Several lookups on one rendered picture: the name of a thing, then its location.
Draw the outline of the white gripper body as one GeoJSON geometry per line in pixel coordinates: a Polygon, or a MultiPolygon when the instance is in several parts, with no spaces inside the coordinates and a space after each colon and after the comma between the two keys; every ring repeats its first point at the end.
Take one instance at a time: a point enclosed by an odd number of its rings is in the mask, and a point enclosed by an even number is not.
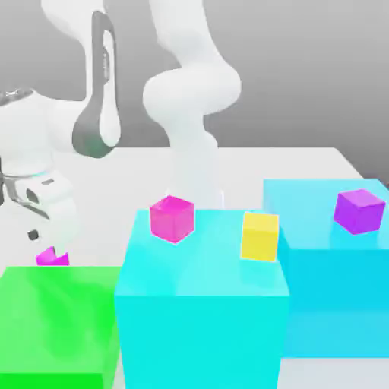
{"type": "Polygon", "coordinates": [[[1,206],[10,211],[6,223],[15,224],[37,250],[46,250],[57,241],[65,242],[68,249],[79,230],[77,209],[71,197],[28,194],[25,198],[11,199],[0,194],[1,206]]]}

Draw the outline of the small magenta cube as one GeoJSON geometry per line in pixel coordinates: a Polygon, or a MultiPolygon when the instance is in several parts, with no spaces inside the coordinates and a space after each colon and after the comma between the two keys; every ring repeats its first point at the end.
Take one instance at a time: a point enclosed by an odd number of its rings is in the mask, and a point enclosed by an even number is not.
{"type": "Polygon", "coordinates": [[[68,254],[57,256],[53,246],[47,248],[36,256],[36,263],[38,266],[68,266],[68,254]]]}
{"type": "Polygon", "coordinates": [[[168,195],[150,207],[151,233],[176,244],[195,230],[195,204],[168,195]]]}

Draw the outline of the small yellow cube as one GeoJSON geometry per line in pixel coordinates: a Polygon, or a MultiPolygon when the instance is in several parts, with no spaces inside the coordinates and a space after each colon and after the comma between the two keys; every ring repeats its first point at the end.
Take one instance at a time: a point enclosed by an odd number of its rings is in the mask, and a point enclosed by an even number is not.
{"type": "Polygon", "coordinates": [[[279,216],[245,212],[242,223],[241,258],[275,262],[279,239],[279,216]]]}

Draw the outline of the small purple cube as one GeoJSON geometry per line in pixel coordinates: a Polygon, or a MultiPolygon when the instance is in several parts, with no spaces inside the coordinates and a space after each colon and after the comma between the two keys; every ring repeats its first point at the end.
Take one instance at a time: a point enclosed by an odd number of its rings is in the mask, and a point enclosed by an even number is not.
{"type": "Polygon", "coordinates": [[[386,202],[366,189],[340,192],[334,221],[352,235],[378,231],[386,202]]]}

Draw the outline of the large green box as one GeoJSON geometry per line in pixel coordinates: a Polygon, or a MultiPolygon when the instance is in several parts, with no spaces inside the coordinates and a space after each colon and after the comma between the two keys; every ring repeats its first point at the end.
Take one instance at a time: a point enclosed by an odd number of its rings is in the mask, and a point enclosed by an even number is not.
{"type": "Polygon", "coordinates": [[[113,389],[118,267],[8,267],[0,389],[113,389]]]}

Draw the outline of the large cyan box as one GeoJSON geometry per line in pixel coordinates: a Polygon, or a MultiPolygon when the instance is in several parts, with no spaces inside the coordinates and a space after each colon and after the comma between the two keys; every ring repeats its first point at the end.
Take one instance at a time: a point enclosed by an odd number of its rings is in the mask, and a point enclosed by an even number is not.
{"type": "Polygon", "coordinates": [[[277,389],[289,306],[278,262],[240,255],[243,210],[199,210],[178,244],[136,213],[115,288],[126,389],[277,389]]]}

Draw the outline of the large light blue box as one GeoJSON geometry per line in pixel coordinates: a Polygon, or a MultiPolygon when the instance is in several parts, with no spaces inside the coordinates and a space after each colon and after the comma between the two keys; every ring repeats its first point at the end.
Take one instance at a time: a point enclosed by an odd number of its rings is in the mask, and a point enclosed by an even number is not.
{"type": "Polygon", "coordinates": [[[289,287],[286,358],[389,358],[389,189],[377,179],[266,179],[263,209],[278,215],[289,287]],[[386,202],[378,231],[334,221],[338,194],[386,202]]]}

